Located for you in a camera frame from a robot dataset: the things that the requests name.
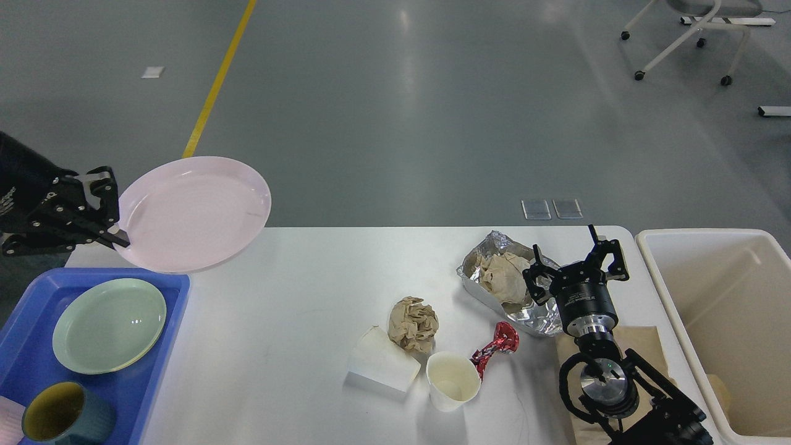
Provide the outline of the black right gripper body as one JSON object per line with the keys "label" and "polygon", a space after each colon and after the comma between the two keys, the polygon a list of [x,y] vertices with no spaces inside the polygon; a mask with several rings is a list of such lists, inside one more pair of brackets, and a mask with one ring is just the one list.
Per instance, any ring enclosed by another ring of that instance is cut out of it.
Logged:
{"label": "black right gripper body", "polygon": [[607,273],[601,266],[575,262],[549,275],[549,292],[556,300],[566,334],[581,338],[591,333],[610,333],[617,326],[619,319],[607,289]]}

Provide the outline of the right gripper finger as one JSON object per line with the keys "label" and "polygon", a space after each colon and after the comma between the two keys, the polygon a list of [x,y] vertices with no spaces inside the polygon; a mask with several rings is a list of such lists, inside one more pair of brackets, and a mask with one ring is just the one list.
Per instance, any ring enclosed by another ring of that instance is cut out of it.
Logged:
{"label": "right gripper finger", "polygon": [[544,306],[559,295],[560,287],[556,281],[560,279],[561,282],[561,268],[554,260],[546,261],[548,258],[542,254],[539,245],[532,245],[532,253],[534,260],[522,271],[522,276],[531,300],[538,306]]}
{"label": "right gripper finger", "polygon": [[588,230],[593,248],[583,260],[585,277],[595,282],[628,281],[630,274],[619,240],[599,236],[593,224],[588,225]]}

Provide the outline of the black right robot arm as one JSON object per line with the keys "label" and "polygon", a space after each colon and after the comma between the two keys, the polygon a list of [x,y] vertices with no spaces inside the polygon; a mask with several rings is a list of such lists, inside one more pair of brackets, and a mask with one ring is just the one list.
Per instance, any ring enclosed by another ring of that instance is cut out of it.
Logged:
{"label": "black right robot arm", "polygon": [[588,230],[593,248],[585,259],[554,267],[534,245],[534,260],[522,271],[535,304],[554,299],[562,331],[578,349],[559,370],[563,405],[601,427],[612,444],[712,444],[703,409],[638,352],[618,346],[607,284],[630,274],[620,242],[599,236],[593,225]]}

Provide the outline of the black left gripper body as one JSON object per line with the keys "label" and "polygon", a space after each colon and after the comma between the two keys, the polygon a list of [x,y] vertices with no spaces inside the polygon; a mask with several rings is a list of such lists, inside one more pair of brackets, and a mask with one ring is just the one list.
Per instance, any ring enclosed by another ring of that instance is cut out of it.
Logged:
{"label": "black left gripper body", "polygon": [[46,197],[57,177],[76,176],[1,132],[1,228],[4,233],[27,231],[28,217]]}

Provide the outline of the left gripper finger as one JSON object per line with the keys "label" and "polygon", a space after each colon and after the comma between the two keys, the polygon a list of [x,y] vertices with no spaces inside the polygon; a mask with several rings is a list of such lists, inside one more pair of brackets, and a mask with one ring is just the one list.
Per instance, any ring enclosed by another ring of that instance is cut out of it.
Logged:
{"label": "left gripper finger", "polygon": [[57,177],[28,217],[32,233],[55,235],[76,245],[98,242],[108,248],[128,247],[129,237],[116,228],[118,222],[117,182],[109,166]]}
{"label": "left gripper finger", "polygon": [[76,244],[46,233],[11,234],[2,241],[3,256],[71,253]]}

